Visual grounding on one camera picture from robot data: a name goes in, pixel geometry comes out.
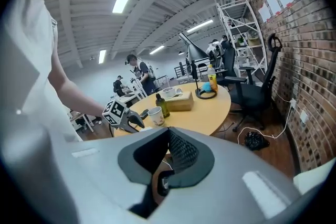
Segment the white ceiling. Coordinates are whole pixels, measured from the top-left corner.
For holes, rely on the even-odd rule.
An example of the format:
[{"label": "white ceiling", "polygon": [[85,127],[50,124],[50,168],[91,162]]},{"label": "white ceiling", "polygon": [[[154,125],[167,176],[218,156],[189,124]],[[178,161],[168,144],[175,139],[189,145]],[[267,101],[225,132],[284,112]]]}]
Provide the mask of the white ceiling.
[{"label": "white ceiling", "polygon": [[193,41],[223,31],[215,5],[224,0],[129,0],[123,14],[113,14],[115,1],[45,0],[58,21],[58,53],[64,67],[82,67],[101,49],[107,49],[109,59],[120,52],[148,54],[161,44],[179,51],[183,44],[177,34],[209,19],[214,23],[192,33]]}]

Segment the black office chair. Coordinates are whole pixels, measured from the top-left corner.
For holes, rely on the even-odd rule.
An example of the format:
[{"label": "black office chair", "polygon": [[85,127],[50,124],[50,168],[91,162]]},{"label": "black office chair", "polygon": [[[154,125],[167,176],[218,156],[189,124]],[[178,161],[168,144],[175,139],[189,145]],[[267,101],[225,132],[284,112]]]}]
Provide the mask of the black office chair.
[{"label": "black office chair", "polygon": [[199,75],[202,78],[203,77],[202,72],[207,72],[208,71],[208,66],[205,63],[202,62],[197,67],[198,67],[198,70],[199,70]]},{"label": "black office chair", "polygon": [[[280,46],[276,46],[276,40],[279,41]],[[235,89],[230,91],[232,103],[239,104],[241,109],[231,110],[233,113],[241,113],[243,115],[241,121],[232,129],[237,132],[240,124],[243,122],[246,116],[253,117],[261,124],[261,130],[265,129],[263,121],[261,120],[261,113],[263,110],[269,108],[272,100],[272,86],[275,77],[272,77],[275,64],[277,61],[278,53],[282,49],[281,41],[275,34],[272,34],[268,38],[268,49],[272,52],[271,61],[269,67],[264,76],[264,82],[261,87],[253,85],[251,71],[252,67],[241,67],[241,70],[246,70],[249,77],[249,84],[242,84],[247,81],[246,78],[225,77],[225,80],[229,83],[236,85]]]},{"label": "black office chair", "polygon": [[231,82],[227,81],[226,77],[236,77],[236,73],[234,70],[234,63],[235,63],[235,56],[236,56],[236,50],[233,47],[229,47],[225,49],[224,55],[223,55],[223,63],[224,63],[224,69],[226,71],[221,72],[217,76],[217,84],[221,86],[228,86],[231,84]]}]

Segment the dark bottle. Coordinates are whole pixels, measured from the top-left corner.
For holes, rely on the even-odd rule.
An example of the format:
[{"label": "dark bottle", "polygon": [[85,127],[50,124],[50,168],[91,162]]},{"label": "dark bottle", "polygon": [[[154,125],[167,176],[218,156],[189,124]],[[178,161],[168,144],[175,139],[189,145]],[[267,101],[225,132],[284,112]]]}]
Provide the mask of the dark bottle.
[{"label": "dark bottle", "polygon": [[159,93],[156,94],[156,101],[155,101],[157,106],[160,106],[162,109],[162,114],[163,117],[166,118],[170,115],[169,110],[167,108],[167,103],[166,101],[160,96]]}]

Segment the brick wall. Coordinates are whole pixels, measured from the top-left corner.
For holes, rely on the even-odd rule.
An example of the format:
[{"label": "brick wall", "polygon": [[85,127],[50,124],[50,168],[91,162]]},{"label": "brick wall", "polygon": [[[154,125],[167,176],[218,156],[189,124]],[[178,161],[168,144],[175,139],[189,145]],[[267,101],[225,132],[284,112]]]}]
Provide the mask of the brick wall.
[{"label": "brick wall", "polygon": [[[295,0],[281,14],[263,23],[258,10],[265,0],[250,0],[264,42],[276,33],[283,49],[274,75],[273,99],[286,118],[289,103],[297,109],[289,119],[302,171],[318,167],[336,156],[336,31],[333,14],[325,0]],[[309,120],[301,126],[300,113]]]}]

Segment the black stand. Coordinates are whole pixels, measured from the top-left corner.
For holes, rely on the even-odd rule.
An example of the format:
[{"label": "black stand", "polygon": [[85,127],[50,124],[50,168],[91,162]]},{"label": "black stand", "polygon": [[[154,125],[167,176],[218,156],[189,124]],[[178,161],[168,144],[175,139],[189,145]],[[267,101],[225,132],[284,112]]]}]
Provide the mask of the black stand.
[{"label": "black stand", "polygon": [[208,96],[208,97],[202,97],[202,96],[201,96],[201,95],[202,95],[203,93],[205,93],[206,91],[204,91],[204,90],[202,90],[202,89],[200,89],[200,88],[198,87],[198,84],[197,84],[197,79],[198,79],[198,76],[197,76],[197,69],[196,69],[195,61],[193,61],[193,60],[191,61],[191,73],[192,73],[193,79],[194,79],[195,82],[196,82],[196,90],[195,90],[195,94],[196,94],[196,96],[197,96],[198,98],[206,100],[206,99],[211,99],[211,98],[217,96],[217,92],[214,91],[213,89],[211,89],[211,92],[213,92],[214,95],[212,95],[212,96]]}]

